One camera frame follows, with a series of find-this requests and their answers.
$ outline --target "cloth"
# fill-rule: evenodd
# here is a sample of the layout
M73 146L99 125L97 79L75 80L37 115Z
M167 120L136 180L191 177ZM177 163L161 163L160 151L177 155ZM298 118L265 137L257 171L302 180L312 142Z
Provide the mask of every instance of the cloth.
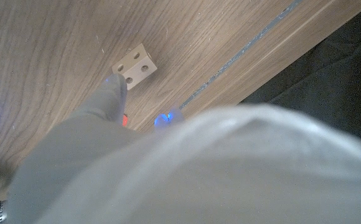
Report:
M9 223L361 223L361 140L294 111L207 111L141 136L112 75L17 171Z

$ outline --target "wood grain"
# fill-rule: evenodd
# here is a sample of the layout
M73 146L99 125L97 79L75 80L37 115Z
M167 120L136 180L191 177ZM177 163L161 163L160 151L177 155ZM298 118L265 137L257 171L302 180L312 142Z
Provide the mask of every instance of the wood grain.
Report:
M158 70L128 92L126 113L148 131L292 2L0 0L0 199L37 142L138 44ZM238 103L359 11L304 0L183 112Z

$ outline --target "blue light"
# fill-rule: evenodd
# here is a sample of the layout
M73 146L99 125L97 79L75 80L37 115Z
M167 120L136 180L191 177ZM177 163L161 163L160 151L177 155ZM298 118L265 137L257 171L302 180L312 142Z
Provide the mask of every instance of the blue light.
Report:
M169 113L168 114L168 121L170 121L171 122L171 120L174 118L174 116L172 115L172 113Z
M162 126L163 124L158 124L158 122L162 120L164 123L169 123L169 120L167 118L167 115L165 114L160 114L155 120L154 120L154 126L157 127L157 125Z

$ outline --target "red object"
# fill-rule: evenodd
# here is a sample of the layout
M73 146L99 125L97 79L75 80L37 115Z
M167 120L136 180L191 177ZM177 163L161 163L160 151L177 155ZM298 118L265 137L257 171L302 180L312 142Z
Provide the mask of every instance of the red object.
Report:
M126 126L127 122L128 122L128 117L124 114L124 116L123 116L123 126Z

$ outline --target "dark fabric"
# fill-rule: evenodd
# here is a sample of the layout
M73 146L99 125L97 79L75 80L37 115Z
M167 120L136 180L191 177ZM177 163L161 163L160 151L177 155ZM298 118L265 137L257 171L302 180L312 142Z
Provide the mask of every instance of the dark fabric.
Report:
M299 110L361 138L361 13L242 103Z

